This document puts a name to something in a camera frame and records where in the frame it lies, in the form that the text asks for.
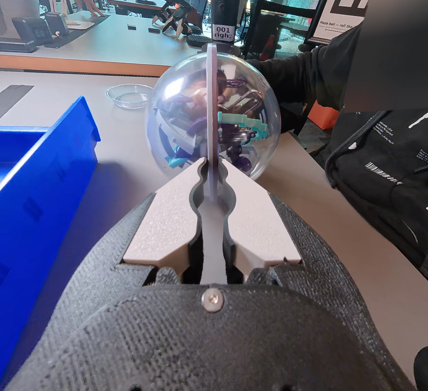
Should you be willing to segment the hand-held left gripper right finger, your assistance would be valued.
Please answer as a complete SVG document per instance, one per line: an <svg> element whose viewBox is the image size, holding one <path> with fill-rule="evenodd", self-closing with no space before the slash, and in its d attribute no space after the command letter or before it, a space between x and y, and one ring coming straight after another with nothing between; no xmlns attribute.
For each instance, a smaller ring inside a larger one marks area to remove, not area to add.
<svg viewBox="0 0 428 391"><path fill-rule="evenodd" d="M256 268L302 262L268 191L224 159L220 184L228 209L222 241L227 281L243 281Z"/></svg>

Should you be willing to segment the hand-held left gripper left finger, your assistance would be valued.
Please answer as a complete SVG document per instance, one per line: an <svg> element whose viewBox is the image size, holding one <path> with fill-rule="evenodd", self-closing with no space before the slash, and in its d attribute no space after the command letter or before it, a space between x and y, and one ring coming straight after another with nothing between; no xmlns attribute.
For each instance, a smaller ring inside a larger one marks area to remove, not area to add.
<svg viewBox="0 0 428 391"><path fill-rule="evenodd" d="M198 159L147 198L148 209L122 258L129 265L170 267L182 281L201 281L204 253L198 207L207 159Z"/></svg>

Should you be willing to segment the clear plastic maze ball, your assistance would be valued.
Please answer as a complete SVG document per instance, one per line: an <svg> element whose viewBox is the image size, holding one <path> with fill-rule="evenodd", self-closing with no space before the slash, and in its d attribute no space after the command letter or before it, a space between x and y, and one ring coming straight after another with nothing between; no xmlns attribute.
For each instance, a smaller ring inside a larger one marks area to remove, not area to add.
<svg viewBox="0 0 428 391"><path fill-rule="evenodd" d="M149 98L147 145L168 181L212 149L256 180L271 162L280 130L279 104L266 78L218 45L169 68Z"/></svg>

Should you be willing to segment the black oval wrist rest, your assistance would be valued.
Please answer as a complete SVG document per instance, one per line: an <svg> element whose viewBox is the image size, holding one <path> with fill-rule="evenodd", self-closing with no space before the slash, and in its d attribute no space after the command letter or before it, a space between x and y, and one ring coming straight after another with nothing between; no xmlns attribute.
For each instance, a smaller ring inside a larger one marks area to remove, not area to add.
<svg viewBox="0 0 428 391"><path fill-rule="evenodd" d="M204 45L211 43L212 39L203 35L188 35L186 42L190 47L201 49Z"/></svg>

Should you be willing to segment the black and tan gripper tool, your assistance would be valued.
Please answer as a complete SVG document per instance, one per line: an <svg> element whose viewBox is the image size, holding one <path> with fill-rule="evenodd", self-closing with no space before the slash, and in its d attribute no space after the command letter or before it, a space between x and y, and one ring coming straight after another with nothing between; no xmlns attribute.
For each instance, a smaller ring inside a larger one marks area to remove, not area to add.
<svg viewBox="0 0 428 391"><path fill-rule="evenodd" d="M154 25L158 20L164 23L162 32L168 28L173 28L176 38L181 34L189 36L193 34L191 24L187 20L189 13L196 12L196 9L185 0L164 0L166 3L161 8L160 13L152 19Z"/></svg>

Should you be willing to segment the black mesh office chair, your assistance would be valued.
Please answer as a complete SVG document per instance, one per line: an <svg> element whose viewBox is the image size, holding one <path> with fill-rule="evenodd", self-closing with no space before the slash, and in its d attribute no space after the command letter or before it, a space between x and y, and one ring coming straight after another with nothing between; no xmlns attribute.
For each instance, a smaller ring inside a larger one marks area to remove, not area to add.
<svg viewBox="0 0 428 391"><path fill-rule="evenodd" d="M243 41L243 57L259 57L268 43L283 54L302 44L320 0L250 0L249 26Z"/></svg>

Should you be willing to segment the orange traffic cone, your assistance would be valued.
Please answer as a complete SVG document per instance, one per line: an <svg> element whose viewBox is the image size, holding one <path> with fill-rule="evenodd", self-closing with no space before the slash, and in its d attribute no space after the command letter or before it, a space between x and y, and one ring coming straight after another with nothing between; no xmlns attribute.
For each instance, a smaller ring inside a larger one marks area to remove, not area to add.
<svg viewBox="0 0 428 391"><path fill-rule="evenodd" d="M270 35L262 53L259 56L260 62L265 62L269 59L273 59L277 50L281 49L281 45L277 43L275 35Z"/></svg>

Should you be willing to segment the framed black-white marker sign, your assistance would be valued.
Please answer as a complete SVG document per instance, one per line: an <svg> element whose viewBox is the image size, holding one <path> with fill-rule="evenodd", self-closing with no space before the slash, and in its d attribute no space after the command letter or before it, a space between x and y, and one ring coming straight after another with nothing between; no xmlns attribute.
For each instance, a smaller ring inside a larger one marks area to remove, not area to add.
<svg viewBox="0 0 428 391"><path fill-rule="evenodd" d="M327 45L340 34L359 25L368 0L320 0L304 44Z"/></svg>

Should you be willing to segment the orange-edged grey desk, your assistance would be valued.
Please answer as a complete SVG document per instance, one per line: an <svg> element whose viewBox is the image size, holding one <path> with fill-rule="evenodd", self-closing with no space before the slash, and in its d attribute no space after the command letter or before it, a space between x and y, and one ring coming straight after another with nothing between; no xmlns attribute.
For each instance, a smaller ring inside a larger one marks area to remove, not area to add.
<svg viewBox="0 0 428 391"><path fill-rule="evenodd" d="M76 21L95 22L88 11L69 15ZM152 34L150 19L112 14L88 33L71 43L51 49L40 46L33 53L6 53L0 56L1 69L160 77L169 67L195 55L186 38L174 30ZM128 30L127 25L136 30Z"/></svg>

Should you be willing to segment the blue plastic bin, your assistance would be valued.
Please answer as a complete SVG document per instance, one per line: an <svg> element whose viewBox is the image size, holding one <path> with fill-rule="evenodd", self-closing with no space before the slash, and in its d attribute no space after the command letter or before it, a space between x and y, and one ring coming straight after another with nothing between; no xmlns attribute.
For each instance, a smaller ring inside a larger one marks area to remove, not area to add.
<svg viewBox="0 0 428 391"><path fill-rule="evenodd" d="M51 127L1 126L0 372L8 370L98 163L84 96Z"/></svg>

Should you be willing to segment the orange plastic bin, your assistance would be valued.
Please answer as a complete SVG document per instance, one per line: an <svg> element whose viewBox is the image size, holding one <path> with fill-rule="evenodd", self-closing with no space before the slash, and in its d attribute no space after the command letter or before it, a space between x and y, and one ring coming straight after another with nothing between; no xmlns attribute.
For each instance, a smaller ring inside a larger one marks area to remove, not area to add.
<svg viewBox="0 0 428 391"><path fill-rule="evenodd" d="M340 111L330 107L323 107L315 101L308 114L308 119L323 131L332 130L339 115Z"/></svg>

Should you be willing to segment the black desk mat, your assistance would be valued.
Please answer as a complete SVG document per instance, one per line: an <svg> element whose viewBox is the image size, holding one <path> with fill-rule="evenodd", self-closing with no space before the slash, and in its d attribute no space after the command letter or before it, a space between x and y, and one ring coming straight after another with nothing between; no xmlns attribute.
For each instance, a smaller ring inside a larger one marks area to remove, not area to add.
<svg viewBox="0 0 428 391"><path fill-rule="evenodd" d="M92 30L94 27L96 27L100 23L104 22L105 20L107 20L109 17L110 17L110 15L107 15L105 17L98 17L98 18L96 18L95 22L78 21L81 25L84 25L84 24L88 25L90 23L91 23L91 25L87 26L87 29L85 29L85 30L83 30L83 29L70 29L69 34L67 34L65 36L53 36L52 42L45 44L43 46L47 47L47 48L51 48L51 49L59 49L65 45L71 43L75 39L81 37L82 35L88 33L90 30Z"/></svg>

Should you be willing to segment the small black speaker box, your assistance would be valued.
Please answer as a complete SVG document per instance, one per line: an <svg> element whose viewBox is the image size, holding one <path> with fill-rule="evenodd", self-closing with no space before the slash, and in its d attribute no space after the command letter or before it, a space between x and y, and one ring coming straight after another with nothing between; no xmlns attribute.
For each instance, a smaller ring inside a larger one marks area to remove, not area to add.
<svg viewBox="0 0 428 391"><path fill-rule="evenodd" d="M66 17L63 13L45 12L44 18L48 24L50 32L54 36L67 36L70 30L66 23Z"/></svg>

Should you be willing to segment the black power station box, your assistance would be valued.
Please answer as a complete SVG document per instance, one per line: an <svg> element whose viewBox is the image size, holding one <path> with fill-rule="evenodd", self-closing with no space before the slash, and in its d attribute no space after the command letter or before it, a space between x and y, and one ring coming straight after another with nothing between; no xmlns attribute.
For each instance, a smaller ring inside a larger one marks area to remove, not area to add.
<svg viewBox="0 0 428 391"><path fill-rule="evenodd" d="M53 42L51 31L45 19L40 17L13 18L12 23L20 38L26 42L34 41L36 46Z"/></svg>

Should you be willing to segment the long black bar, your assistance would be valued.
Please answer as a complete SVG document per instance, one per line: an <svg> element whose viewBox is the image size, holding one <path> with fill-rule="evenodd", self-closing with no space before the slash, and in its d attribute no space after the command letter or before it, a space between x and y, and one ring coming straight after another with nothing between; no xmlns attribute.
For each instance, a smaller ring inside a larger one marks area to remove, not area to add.
<svg viewBox="0 0 428 391"><path fill-rule="evenodd" d="M38 49L38 46L33 40L21 41L15 38L0 38L0 51L1 52L21 52L32 53Z"/></svg>

